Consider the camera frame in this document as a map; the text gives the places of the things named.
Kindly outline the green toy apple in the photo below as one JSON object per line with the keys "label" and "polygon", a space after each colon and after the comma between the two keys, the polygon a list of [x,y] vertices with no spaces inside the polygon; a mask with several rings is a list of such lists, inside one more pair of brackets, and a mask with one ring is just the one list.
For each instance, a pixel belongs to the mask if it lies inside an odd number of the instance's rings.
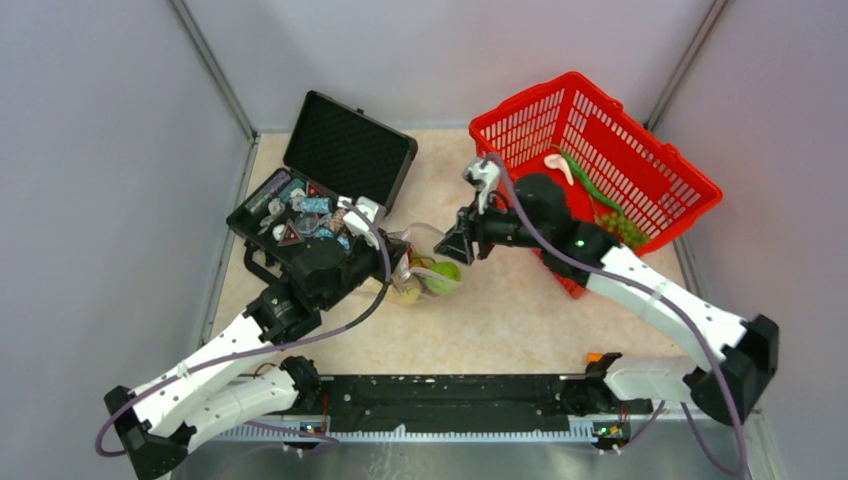
{"label": "green toy apple", "polygon": [[431,264],[423,274],[427,289],[434,295],[447,295],[455,291],[462,281],[461,270],[451,261]]}

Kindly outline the clear zip top bag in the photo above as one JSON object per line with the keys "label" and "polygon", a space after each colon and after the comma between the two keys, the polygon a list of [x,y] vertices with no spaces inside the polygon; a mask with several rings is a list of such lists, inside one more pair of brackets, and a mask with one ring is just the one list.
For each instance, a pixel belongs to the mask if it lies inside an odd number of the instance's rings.
{"label": "clear zip top bag", "polygon": [[403,241],[408,243],[409,245],[406,257],[410,256],[414,260],[414,267],[412,268],[412,271],[421,276],[424,284],[424,292],[420,300],[416,303],[445,296],[438,296],[432,294],[427,289],[424,283],[423,274],[426,272],[426,269],[433,263],[441,261],[451,261],[457,264],[461,270],[463,280],[463,269],[458,263],[448,259],[447,257],[437,255],[433,252],[434,246],[444,238],[444,232],[436,228],[435,226],[432,226],[427,223],[416,222],[410,224],[404,230],[390,232],[388,236],[392,240]]}

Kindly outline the yellow toy cabbage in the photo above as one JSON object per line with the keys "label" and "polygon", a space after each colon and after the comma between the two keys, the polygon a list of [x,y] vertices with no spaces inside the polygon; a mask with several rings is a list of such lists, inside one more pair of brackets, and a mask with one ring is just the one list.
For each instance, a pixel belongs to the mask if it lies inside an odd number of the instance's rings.
{"label": "yellow toy cabbage", "polygon": [[392,273],[386,299],[401,306],[418,302],[424,292],[421,276],[412,271],[414,260],[407,256],[399,261]]}

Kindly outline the green toy grape bunch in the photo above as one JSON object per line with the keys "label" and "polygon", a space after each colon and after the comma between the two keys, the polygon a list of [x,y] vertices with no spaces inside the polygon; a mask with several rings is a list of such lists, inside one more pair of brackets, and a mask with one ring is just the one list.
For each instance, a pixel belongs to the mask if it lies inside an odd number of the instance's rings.
{"label": "green toy grape bunch", "polygon": [[647,244],[651,237],[643,232],[634,222],[618,212],[611,212],[599,217],[599,225],[615,235],[631,250],[638,250]]}

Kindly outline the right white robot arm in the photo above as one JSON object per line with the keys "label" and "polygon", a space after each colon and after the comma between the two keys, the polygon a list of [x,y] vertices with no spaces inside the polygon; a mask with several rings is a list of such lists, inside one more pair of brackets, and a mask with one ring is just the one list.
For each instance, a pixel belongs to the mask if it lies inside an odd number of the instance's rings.
{"label": "right white robot arm", "polygon": [[509,182],[495,154],[463,178],[476,197],[457,212],[435,251],[466,265],[496,246],[533,249],[554,274],[606,297],[663,333],[682,358],[619,357],[586,385],[589,404],[612,412],[625,400],[692,403],[727,426],[743,424],[778,370],[780,329],[694,295],[648,266],[600,226],[578,220],[547,174]]}

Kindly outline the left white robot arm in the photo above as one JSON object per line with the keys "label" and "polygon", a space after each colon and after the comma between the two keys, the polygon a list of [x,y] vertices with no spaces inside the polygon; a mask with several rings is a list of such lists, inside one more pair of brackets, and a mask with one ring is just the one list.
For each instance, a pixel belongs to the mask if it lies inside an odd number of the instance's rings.
{"label": "left white robot arm", "polygon": [[[364,322],[386,296],[394,268],[409,243],[376,225],[380,206],[361,197],[338,201],[341,233],[330,237],[282,237],[277,254],[282,275],[269,284],[217,336],[170,370],[134,388],[116,386],[104,396],[109,419],[98,431],[95,450],[113,430],[139,479],[159,479],[218,434],[264,414],[292,408],[308,413],[321,393],[314,366],[297,358],[239,385],[249,366],[275,353],[346,332]],[[372,304],[349,323],[315,334],[321,314],[367,279],[380,282]]]}

